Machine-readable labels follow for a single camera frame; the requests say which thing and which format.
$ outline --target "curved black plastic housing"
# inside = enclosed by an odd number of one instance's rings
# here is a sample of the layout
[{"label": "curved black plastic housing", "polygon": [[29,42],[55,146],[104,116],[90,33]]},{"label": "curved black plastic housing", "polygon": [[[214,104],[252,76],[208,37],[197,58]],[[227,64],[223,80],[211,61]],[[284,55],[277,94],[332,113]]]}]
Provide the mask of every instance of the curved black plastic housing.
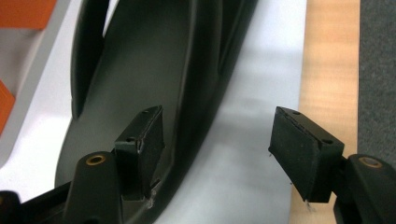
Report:
[{"label": "curved black plastic housing", "polygon": [[72,55],[73,119],[56,186],[77,161],[110,151],[142,109],[163,107],[166,148],[154,179],[155,206],[125,220],[150,222],[176,192],[219,107],[256,0],[120,0],[103,38],[108,0],[86,0]]}]

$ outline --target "wooden surface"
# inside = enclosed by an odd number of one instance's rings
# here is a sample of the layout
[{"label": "wooden surface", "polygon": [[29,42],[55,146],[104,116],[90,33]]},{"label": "wooden surface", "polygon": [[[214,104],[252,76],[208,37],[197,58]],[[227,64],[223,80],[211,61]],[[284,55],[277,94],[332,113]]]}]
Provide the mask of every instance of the wooden surface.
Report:
[{"label": "wooden surface", "polygon": [[[308,0],[299,110],[357,151],[360,0]],[[335,223],[328,204],[292,190],[290,223]]]}]

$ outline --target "gray carpet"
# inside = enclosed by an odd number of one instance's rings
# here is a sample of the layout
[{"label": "gray carpet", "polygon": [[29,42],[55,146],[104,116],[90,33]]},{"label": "gray carpet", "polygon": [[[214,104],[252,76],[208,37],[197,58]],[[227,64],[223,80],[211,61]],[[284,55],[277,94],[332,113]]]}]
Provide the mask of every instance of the gray carpet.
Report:
[{"label": "gray carpet", "polygon": [[361,0],[358,152],[396,168],[396,1]]}]

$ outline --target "orange object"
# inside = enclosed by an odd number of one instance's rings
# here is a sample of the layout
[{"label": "orange object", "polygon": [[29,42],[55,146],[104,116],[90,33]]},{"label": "orange object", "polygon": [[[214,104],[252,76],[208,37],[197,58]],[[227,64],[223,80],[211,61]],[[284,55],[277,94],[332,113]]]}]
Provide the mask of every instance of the orange object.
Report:
[{"label": "orange object", "polygon": [[12,96],[11,92],[9,92],[7,87],[0,80],[0,134],[6,126],[8,116],[11,113],[14,103],[14,96]]},{"label": "orange object", "polygon": [[44,29],[56,0],[0,0],[0,27]]}]

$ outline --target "brass insert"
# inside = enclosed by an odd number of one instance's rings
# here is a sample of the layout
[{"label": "brass insert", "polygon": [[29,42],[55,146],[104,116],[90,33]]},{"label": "brass insert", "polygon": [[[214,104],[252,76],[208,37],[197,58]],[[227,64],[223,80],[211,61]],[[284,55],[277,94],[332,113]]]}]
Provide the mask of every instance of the brass insert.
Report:
[{"label": "brass insert", "polygon": [[361,163],[363,163],[366,166],[370,166],[372,168],[381,168],[382,167],[382,163],[379,162],[378,160],[375,160],[373,158],[370,157],[360,157],[359,161]]},{"label": "brass insert", "polygon": [[106,160],[106,157],[103,155],[94,155],[89,157],[85,162],[87,165],[98,165]]}]

